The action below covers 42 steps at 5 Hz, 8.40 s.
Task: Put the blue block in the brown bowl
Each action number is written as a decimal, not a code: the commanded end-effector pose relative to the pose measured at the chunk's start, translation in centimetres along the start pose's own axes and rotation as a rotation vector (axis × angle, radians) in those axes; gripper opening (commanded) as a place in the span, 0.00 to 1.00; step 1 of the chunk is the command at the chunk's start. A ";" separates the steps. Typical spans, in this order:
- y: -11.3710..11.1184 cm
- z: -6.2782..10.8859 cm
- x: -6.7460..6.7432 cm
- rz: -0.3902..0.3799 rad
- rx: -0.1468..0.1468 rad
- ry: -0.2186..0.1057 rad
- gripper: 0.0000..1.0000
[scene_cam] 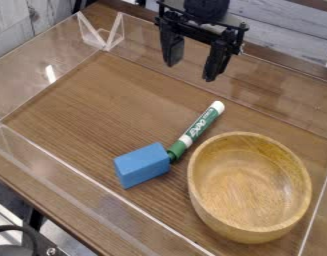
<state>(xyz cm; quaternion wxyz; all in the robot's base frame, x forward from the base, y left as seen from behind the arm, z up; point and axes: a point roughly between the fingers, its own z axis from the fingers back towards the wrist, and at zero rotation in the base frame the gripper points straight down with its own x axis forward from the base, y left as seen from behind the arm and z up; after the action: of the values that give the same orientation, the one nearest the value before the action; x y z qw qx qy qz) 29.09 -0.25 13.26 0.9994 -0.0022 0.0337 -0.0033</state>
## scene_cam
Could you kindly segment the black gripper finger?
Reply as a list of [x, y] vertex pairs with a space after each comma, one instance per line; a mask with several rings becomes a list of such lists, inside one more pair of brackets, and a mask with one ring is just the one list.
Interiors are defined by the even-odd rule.
[[231, 51], [228, 44], [221, 40], [213, 41], [211, 43], [209, 55], [205, 60], [201, 75], [207, 82], [212, 82], [216, 79], [216, 76], [224, 72], [229, 58]]
[[165, 21], [160, 22], [160, 45], [163, 60], [168, 67], [179, 63], [184, 54], [184, 38], [173, 31], [173, 26]]

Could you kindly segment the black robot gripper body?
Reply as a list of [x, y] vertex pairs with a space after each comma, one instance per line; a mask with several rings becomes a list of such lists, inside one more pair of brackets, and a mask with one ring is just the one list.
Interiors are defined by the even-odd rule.
[[157, 22], [173, 24], [180, 35], [208, 44], [220, 39], [238, 55], [244, 33], [250, 27], [246, 22], [228, 14], [229, 0], [157, 0]]

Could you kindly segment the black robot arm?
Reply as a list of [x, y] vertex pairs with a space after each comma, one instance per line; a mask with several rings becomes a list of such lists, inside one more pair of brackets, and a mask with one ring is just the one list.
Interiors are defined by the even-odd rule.
[[201, 78], [212, 82], [243, 48], [248, 24], [228, 13], [229, 0], [156, 0], [163, 60], [168, 67], [184, 56], [184, 38], [209, 46]]

